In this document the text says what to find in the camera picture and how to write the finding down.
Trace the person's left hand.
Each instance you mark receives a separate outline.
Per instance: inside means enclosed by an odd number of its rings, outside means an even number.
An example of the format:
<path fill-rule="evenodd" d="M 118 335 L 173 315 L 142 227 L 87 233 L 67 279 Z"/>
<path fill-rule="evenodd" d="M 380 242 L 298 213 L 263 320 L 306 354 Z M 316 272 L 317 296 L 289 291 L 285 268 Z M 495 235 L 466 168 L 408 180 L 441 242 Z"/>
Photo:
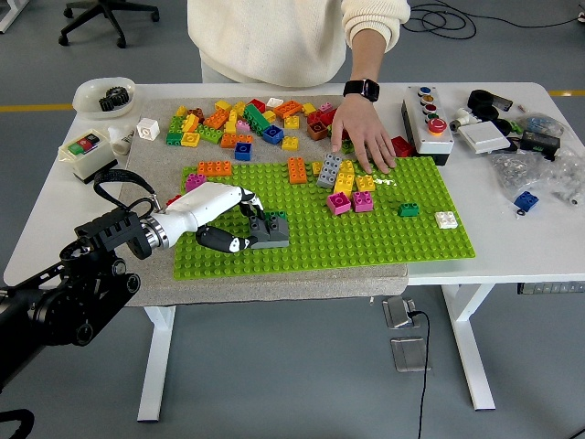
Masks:
<path fill-rule="evenodd" d="M 374 104 L 365 97 L 348 94 L 337 108 L 331 134 L 333 152 L 341 150 L 343 132 L 348 134 L 356 160 L 368 174 L 372 173 L 371 164 L 383 174 L 396 166 L 396 153 L 390 136 Z"/>

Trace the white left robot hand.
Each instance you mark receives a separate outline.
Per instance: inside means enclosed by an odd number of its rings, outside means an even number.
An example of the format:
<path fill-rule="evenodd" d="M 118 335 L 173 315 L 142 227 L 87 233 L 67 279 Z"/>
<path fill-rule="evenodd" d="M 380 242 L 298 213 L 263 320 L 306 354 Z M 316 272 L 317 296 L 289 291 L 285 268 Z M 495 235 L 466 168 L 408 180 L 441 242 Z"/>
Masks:
<path fill-rule="evenodd" d="M 254 236 L 240 238 L 231 233 L 209 226 L 224 212 L 239 205 L 246 217 L 256 216 L 264 219 L 261 200 L 252 191 L 214 182 L 205 182 L 173 202 L 164 214 L 153 217 L 164 230 L 168 243 L 174 246 L 181 235 L 187 231 L 196 234 L 197 242 L 219 252 L 235 253 L 249 248 L 258 242 Z"/>

